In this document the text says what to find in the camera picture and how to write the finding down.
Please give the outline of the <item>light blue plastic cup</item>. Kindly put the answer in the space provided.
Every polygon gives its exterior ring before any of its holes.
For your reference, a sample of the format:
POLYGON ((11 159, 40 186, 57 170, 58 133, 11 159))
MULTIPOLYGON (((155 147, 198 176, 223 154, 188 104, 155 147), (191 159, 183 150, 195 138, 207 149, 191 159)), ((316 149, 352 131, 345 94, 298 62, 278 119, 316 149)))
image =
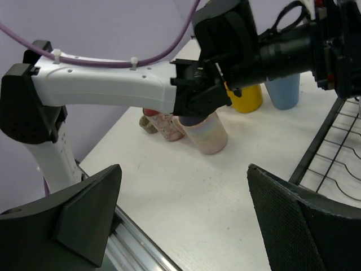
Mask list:
POLYGON ((266 81, 265 87, 270 96, 271 102, 276 109, 292 109, 299 101, 300 74, 266 81))

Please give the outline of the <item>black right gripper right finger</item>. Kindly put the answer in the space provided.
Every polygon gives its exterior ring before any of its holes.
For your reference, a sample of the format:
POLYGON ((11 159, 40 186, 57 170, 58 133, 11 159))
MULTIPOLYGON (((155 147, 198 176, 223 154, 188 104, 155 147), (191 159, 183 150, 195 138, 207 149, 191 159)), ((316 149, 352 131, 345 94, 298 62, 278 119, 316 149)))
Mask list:
POLYGON ((247 171, 271 270, 360 270, 360 209, 251 164, 247 171))

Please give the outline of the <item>pink smiley face mug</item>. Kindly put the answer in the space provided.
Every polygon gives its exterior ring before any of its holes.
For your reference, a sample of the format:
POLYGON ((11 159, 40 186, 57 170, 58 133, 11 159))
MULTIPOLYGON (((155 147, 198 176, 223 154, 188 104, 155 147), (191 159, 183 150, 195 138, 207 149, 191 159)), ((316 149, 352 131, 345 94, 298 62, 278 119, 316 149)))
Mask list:
POLYGON ((146 116, 167 141, 174 142, 184 137, 184 134, 173 123, 173 115, 171 113, 161 113, 144 108, 143 115, 146 116))

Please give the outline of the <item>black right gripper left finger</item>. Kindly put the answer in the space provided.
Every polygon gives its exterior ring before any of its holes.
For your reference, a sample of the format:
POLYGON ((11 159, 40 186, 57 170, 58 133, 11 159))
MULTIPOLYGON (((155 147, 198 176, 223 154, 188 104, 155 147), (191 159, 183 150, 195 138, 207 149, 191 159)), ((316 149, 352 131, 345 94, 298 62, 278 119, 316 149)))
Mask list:
POLYGON ((112 165, 1 213, 1 270, 96 270, 111 231, 122 170, 112 165))

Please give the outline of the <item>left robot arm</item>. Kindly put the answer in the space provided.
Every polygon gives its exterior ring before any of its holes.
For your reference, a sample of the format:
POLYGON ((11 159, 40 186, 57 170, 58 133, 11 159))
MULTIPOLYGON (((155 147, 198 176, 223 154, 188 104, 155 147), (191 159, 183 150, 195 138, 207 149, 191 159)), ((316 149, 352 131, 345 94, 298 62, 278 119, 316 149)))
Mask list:
POLYGON ((178 116, 207 116, 230 104, 227 91, 311 72, 317 86, 341 99, 360 96, 360 8, 356 1, 293 1, 300 7, 281 29, 258 34, 248 1, 193 5, 187 25, 198 60, 167 62, 164 54, 129 62, 82 58, 29 43, 23 61, 1 79, 1 131, 33 155, 51 193, 83 180, 66 142, 69 104, 126 105, 178 116))

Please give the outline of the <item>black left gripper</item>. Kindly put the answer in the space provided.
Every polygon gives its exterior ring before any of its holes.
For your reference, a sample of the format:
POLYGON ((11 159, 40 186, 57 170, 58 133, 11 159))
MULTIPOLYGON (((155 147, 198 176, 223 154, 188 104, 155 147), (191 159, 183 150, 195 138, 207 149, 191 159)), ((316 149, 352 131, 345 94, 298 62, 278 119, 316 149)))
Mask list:
POLYGON ((317 86, 341 99, 360 97, 360 10, 356 1, 313 1, 311 21, 317 86))

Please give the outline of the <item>white ceramic cup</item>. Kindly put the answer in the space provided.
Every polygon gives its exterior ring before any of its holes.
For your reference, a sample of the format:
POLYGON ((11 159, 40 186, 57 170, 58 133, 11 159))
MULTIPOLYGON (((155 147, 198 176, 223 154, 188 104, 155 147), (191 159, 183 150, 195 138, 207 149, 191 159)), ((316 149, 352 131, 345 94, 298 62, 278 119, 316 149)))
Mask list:
POLYGON ((358 100, 358 115, 359 118, 361 118, 361 97, 358 97, 357 100, 358 100))

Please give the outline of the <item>small speckled glass cup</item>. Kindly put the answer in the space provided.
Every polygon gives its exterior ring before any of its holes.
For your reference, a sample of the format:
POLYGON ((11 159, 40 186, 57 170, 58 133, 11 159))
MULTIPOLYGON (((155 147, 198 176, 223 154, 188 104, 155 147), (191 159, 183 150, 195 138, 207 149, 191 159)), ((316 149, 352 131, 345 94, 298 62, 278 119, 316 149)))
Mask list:
POLYGON ((158 132, 153 124, 144 115, 139 119, 139 126, 148 134, 155 134, 158 132))

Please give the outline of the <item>yellow ceramic mug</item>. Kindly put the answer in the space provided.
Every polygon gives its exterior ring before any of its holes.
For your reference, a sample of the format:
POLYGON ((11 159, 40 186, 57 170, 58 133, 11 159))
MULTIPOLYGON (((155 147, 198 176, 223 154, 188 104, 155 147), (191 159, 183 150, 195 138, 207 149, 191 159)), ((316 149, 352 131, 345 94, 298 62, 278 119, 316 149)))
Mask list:
POLYGON ((251 113, 260 108, 263 103, 262 89, 260 85, 253 85, 243 88, 241 97, 237 97, 228 88, 227 94, 231 99, 231 107, 239 113, 251 113))

